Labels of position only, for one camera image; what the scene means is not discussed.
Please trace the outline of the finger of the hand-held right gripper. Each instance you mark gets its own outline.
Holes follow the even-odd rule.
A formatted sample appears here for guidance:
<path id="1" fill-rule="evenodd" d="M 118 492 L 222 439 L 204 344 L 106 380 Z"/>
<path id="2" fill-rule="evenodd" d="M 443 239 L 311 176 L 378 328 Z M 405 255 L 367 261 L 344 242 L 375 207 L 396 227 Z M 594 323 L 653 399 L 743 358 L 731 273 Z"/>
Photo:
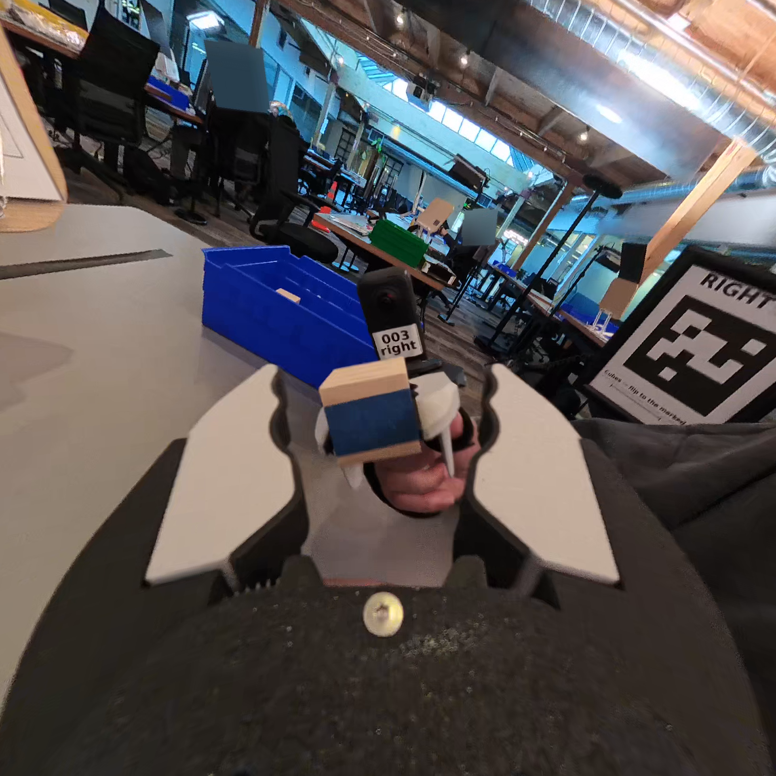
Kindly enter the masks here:
<path id="1" fill-rule="evenodd" d="M 336 457 L 325 411 L 319 411 L 317 414 L 314 437 L 318 451 L 323 456 L 328 458 Z M 353 490 L 358 490 L 365 480 L 362 464 L 346 466 L 341 468 L 341 471 L 344 479 Z"/>
<path id="2" fill-rule="evenodd" d="M 439 444 L 448 474 L 455 475 L 451 425 L 460 412 L 459 387 L 444 371 L 411 377 L 411 390 L 418 412 L 422 439 L 427 446 Z"/>

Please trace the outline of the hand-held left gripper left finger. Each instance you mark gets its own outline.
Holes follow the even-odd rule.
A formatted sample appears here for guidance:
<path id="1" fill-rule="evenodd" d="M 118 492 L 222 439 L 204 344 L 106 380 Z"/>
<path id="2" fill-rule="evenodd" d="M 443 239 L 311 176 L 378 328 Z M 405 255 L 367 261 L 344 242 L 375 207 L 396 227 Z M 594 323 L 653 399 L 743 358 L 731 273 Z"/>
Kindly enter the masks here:
<path id="1" fill-rule="evenodd" d="M 276 581 L 309 529 L 288 447 L 283 381 L 266 364 L 189 432 L 145 581 L 216 572 L 234 592 Z"/>

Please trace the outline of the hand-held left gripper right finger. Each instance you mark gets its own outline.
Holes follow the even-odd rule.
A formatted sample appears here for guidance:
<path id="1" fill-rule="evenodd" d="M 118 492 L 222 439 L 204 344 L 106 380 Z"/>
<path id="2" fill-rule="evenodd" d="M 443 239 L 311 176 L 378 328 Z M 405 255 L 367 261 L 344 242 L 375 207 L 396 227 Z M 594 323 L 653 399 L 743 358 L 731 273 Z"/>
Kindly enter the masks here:
<path id="1" fill-rule="evenodd" d="M 453 557 L 483 562 L 489 587 L 531 596 L 550 572 L 620 582 L 581 438 L 544 396 L 496 364 L 483 384 Z"/>

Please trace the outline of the blue plastic bin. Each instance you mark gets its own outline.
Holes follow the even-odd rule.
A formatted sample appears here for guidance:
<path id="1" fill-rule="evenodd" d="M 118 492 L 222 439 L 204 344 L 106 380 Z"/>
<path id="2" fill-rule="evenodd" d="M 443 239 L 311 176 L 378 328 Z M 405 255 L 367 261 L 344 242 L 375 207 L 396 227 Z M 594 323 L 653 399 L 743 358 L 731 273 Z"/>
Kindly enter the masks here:
<path id="1" fill-rule="evenodd" d="M 314 388 L 336 368 L 377 359 L 351 280 L 285 246 L 202 252 L 204 327 Z"/>

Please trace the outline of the grey desk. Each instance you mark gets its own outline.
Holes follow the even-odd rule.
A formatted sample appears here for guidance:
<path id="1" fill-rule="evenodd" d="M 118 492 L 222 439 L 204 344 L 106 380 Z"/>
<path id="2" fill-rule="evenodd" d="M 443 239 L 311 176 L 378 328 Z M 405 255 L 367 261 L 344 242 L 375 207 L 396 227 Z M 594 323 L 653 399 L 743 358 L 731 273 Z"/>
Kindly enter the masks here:
<path id="1" fill-rule="evenodd" d="M 84 545 L 264 361 L 201 325 L 205 243 L 132 207 L 2 234 L 2 700 Z"/>

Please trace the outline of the person's right hand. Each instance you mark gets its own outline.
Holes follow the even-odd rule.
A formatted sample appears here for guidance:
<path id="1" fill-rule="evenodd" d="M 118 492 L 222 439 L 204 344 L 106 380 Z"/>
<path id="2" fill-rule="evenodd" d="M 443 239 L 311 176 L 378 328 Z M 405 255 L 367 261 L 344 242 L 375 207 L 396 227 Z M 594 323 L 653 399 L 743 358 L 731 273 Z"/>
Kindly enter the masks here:
<path id="1" fill-rule="evenodd" d="M 365 479 L 377 498 L 412 518 L 438 515 L 460 501 L 480 442 L 477 425 L 464 408 L 450 431 L 453 474 L 448 471 L 438 439 L 422 441 L 422 449 L 415 455 L 365 463 Z"/>

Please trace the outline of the green box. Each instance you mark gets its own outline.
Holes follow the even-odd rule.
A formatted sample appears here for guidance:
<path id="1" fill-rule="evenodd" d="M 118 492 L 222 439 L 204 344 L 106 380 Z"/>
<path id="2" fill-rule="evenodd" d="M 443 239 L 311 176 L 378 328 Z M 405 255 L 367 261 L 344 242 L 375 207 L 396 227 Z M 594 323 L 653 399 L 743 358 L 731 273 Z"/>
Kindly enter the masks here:
<path id="1" fill-rule="evenodd" d="M 369 234 L 371 245 L 393 256 L 411 268 L 424 263 L 428 245 L 422 238 L 388 219 L 379 219 Z"/>

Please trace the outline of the wooden-edged table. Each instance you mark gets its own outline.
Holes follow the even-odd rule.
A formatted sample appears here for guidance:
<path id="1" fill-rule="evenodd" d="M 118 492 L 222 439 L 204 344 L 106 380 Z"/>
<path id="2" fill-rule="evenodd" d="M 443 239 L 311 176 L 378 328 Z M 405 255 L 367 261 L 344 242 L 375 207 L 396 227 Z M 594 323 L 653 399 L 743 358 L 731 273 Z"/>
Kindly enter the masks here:
<path id="1" fill-rule="evenodd" d="M 333 217 L 330 214 L 323 216 L 323 218 L 327 221 L 327 226 L 331 232 L 336 234 L 342 242 L 354 245 L 355 253 L 357 255 L 366 254 L 370 257 L 370 259 L 365 260 L 366 262 L 379 260 L 386 265 L 404 268 L 413 278 L 432 289 L 443 290 L 447 288 L 457 288 L 451 288 L 448 285 L 450 279 L 455 280 L 455 277 L 444 263 L 436 261 L 432 257 L 426 255 L 424 257 L 424 263 L 420 268 L 411 268 L 393 256 L 388 255 L 384 251 L 371 245 L 367 234 L 362 234 L 360 231 L 354 230 L 352 225 L 346 223 L 344 219 Z"/>

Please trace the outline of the wooden board stand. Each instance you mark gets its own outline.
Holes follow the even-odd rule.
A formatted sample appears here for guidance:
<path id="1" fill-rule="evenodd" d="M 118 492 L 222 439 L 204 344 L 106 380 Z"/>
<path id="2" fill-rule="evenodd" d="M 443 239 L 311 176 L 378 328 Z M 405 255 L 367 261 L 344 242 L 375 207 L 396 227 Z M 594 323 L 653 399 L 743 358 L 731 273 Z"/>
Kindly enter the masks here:
<path id="1" fill-rule="evenodd" d="M 638 282 L 636 281 L 621 277 L 615 278 L 599 303 L 598 314 L 593 324 L 594 330 L 603 334 L 612 321 L 620 321 L 635 296 L 637 288 Z"/>
<path id="2" fill-rule="evenodd" d="M 432 238 L 444 227 L 444 223 L 447 222 L 454 209 L 455 206 L 451 202 L 435 198 L 413 219 L 410 231 Z"/>

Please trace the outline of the black office chair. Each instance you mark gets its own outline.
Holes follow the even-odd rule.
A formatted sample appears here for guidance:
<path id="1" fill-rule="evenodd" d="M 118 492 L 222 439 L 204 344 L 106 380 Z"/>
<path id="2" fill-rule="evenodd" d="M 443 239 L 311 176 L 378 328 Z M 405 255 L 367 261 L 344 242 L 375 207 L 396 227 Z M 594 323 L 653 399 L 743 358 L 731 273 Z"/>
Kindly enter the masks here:
<path id="1" fill-rule="evenodd" d="M 268 129 L 263 196 L 249 224 L 252 238 L 285 246 L 296 257 L 330 266 L 338 247 L 311 227 L 321 205 L 299 194 L 298 181 L 306 144 L 286 117 L 272 117 Z"/>
<path id="2" fill-rule="evenodd" d="M 138 147 L 146 131 L 145 89 L 159 53 L 158 44 L 100 5 L 75 63 L 78 132 Z"/>

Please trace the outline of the black-framed marker sign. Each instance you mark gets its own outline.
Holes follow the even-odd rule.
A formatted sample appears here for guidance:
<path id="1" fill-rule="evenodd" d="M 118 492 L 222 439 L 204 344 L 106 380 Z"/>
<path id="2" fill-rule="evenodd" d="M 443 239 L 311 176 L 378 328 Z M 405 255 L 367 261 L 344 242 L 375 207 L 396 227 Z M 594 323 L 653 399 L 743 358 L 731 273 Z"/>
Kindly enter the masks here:
<path id="1" fill-rule="evenodd" d="M 581 389 L 643 424 L 774 416 L 774 273 L 687 247 L 590 360 Z"/>

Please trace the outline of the grey hooded sweatshirt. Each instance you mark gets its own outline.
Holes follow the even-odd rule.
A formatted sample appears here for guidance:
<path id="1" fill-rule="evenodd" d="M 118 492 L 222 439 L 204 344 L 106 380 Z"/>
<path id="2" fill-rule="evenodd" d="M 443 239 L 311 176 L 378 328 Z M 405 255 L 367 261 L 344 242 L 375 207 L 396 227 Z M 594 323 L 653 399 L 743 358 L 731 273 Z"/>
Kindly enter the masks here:
<path id="1" fill-rule="evenodd" d="M 672 532 L 723 613 L 763 725 L 774 730 L 774 477 L 739 490 Z"/>

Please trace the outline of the black light stand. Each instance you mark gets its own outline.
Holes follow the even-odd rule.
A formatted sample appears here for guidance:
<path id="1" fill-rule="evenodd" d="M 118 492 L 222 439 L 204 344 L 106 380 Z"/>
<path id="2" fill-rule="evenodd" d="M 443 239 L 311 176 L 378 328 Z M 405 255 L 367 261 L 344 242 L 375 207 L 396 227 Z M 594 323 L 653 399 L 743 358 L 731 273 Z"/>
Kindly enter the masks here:
<path id="1" fill-rule="evenodd" d="M 522 307 L 523 303 L 528 299 L 530 292 L 535 288 L 535 286 L 542 279 L 543 273 L 552 264 L 554 259 L 557 257 L 558 253 L 562 250 L 563 246 L 566 244 L 569 237 L 576 230 L 580 221 L 593 207 L 598 197 L 600 195 L 604 195 L 606 198 L 609 198 L 609 199 L 619 199 L 622 196 L 622 189 L 618 185 L 606 179 L 602 179 L 597 175 L 589 174 L 584 176 L 583 183 L 587 187 L 587 189 L 590 189 L 592 191 L 592 193 L 590 194 L 590 197 L 587 199 L 587 202 L 584 204 L 582 209 L 578 212 L 577 216 L 575 217 L 574 221 L 571 223 L 567 231 L 563 234 L 563 237 L 558 240 L 556 247 L 549 254 L 549 256 L 544 261 L 542 266 L 538 269 L 536 276 L 525 286 L 523 291 L 516 298 L 515 302 L 510 306 L 509 310 L 501 318 L 499 324 L 495 327 L 493 334 L 490 336 L 490 339 L 485 340 L 480 335 L 474 338 L 473 340 L 474 344 L 486 354 L 495 355 L 497 353 L 495 343 L 498 339 L 498 336 L 501 334 L 503 329 L 507 326 L 510 319 L 517 314 L 517 312 Z"/>

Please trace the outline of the white document stand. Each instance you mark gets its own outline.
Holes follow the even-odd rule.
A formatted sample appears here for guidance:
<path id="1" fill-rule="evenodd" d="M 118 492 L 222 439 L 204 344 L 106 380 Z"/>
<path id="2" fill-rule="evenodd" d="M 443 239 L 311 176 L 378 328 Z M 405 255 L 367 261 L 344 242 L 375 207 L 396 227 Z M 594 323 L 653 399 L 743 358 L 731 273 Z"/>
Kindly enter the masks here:
<path id="1" fill-rule="evenodd" d="M 4 78 L 61 195 L 59 201 L 1 198 L 1 231 L 18 233 L 42 230 L 52 226 L 61 216 L 68 199 L 67 185 L 60 161 L 27 88 L 15 51 L 4 31 L 1 32 L 1 78 Z"/>

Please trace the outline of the printed instruction sheet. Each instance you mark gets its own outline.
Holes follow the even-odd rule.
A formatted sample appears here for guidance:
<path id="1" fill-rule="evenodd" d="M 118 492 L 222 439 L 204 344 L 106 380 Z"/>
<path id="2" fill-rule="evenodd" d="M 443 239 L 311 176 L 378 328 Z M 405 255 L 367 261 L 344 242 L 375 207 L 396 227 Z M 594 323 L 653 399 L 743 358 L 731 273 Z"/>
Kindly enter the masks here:
<path id="1" fill-rule="evenodd" d="M 61 200 L 4 78 L 1 78 L 1 135 L 1 198 Z"/>

